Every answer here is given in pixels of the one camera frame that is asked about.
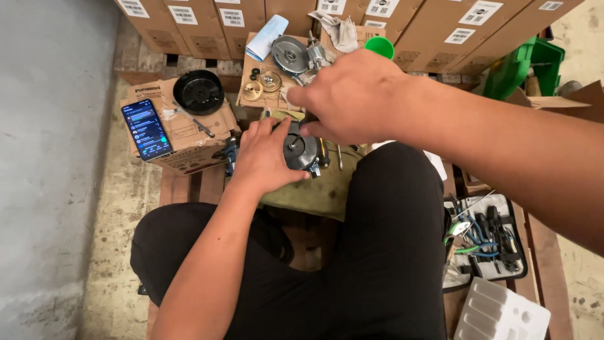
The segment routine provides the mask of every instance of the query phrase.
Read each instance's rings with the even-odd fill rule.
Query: hand
[[[391,60],[360,49],[323,68],[307,87],[291,88],[288,100],[319,118],[301,127],[303,136],[341,145],[383,142],[399,139],[401,126],[421,127],[421,123],[416,127],[411,123],[412,114],[424,104],[417,95],[427,84],[422,78],[409,76]]]
[[[246,187],[246,194],[257,195],[258,199],[280,187],[310,178],[302,170],[291,170],[285,164],[283,143],[288,135],[292,119],[286,117],[275,131],[272,127],[279,123],[273,117],[252,122],[241,136],[241,147],[235,162],[235,171],[229,183]]]

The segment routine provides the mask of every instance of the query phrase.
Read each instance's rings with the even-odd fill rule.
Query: left hand
[[[285,164],[283,143],[291,122],[290,117],[285,117],[275,131],[272,127],[279,120],[274,117],[249,125],[241,136],[235,171],[229,185],[237,183],[246,188],[247,194],[260,198],[286,184],[310,178],[308,172],[291,170]]]

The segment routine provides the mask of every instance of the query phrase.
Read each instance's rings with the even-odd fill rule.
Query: forearm
[[[604,233],[595,227],[601,224],[604,125],[441,84],[433,90],[439,95],[426,101],[422,133],[402,139],[461,166],[554,231],[604,252]]]
[[[249,226],[259,201],[259,195],[238,184],[226,187],[168,288],[153,328],[154,340],[225,336],[237,304]]]

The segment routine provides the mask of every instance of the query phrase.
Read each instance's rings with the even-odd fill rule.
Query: phone screen
[[[141,159],[149,161],[172,152],[164,127],[149,99],[121,108]]]

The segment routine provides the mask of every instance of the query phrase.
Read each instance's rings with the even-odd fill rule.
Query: green bowl
[[[375,36],[369,39],[365,43],[365,48],[390,60],[394,58],[394,45],[383,36]]]

